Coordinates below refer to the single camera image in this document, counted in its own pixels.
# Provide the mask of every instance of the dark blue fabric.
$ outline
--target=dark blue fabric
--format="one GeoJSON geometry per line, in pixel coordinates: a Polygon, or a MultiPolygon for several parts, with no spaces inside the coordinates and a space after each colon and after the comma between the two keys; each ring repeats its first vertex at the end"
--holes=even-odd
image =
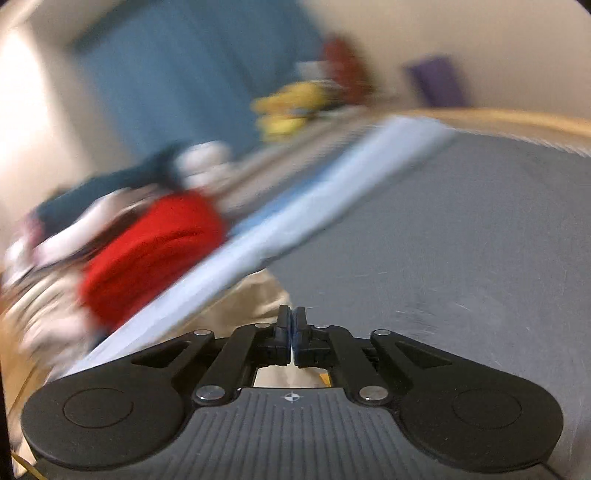
{"type": "Polygon", "coordinates": [[[253,99],[297,80],[320,34],[297,0],[126,0],[75,50],[138,158],[175,141],[259,145],[253,99]]]}
{"type": "Polygon", "coordinates": [[[135,167],[94,177],[59,197],[46,200],[35,209],[43,226],[42,240],[69,227],[95,200],[116,190],[139,189],[150,184],[182,190],[182,178],[174,160],[188,146],[182,143],[171,145],[135,167]]]}

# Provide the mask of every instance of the white cloth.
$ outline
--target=white cloth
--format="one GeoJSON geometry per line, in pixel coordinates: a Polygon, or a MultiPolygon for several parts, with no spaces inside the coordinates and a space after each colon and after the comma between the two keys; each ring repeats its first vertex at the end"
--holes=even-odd
{"type": "Polygon", "coordinates": [[[58,376],[84,358],[96,343],[88,308],[79,303],[82,274],[75,269],[49,273],[27,290],[5,313],[22,336],[19,346],[58,376]]]}
{"type": "Polygon", "coordinates": [[[174,162],[187,190],[211,195],[232,177],[231,156],[230,147],[213,141],[186,149],[174,162]]]}
{"type": "Polygon", "coordinates": [[[37,245],[37,268],[71,257],[132,210],[145,210],[160,195],[155,186],[121,189],[95,200],[68,228],[37,245]]]}

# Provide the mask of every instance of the metal screw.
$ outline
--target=metal screw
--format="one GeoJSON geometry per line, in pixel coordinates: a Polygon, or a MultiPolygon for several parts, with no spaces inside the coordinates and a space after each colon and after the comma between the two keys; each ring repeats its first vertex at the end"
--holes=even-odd
{"type": "Polygon", "coordinates": [[[226,391],[218,385],[204,385],[195,392],[196,397],[204,402],[216,401],[226,394],[226,391]]]}
{"type": "Polygon", "coordinates": [[[369,385],[359,390],[359,396],[366,401],[381,401],[388,396],[388,390],[378,385],[369,385]]]}

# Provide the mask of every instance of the pile of clothes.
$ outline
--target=pile of clothes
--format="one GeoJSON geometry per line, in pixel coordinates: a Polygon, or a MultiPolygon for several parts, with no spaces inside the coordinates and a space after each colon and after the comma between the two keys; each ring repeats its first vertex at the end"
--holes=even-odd
{"type": "Polygon", "coordinates": [[[2,279],[21,350],[58,375],[222,245],[211,192],[229,156],[221,142],[174,145],[30,212],[2,279]]]}

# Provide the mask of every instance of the red fabric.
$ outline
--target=red fabric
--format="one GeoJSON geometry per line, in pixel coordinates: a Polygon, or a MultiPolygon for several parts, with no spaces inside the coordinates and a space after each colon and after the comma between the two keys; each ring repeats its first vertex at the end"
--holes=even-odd
{"type": "Polygon", "coordinates": [[[224,223],[201,195],[168,195],[91,260],[81,297],[114,331],[225,238],[224,223]]]}
{"type": "Polygon", "coordinates": [[[351,44],[335,37],[324,44],[324,57],[329,63],[331,78],[343,88],[343,100],[358,105],[372,92],[369,74],[351,44]]]}

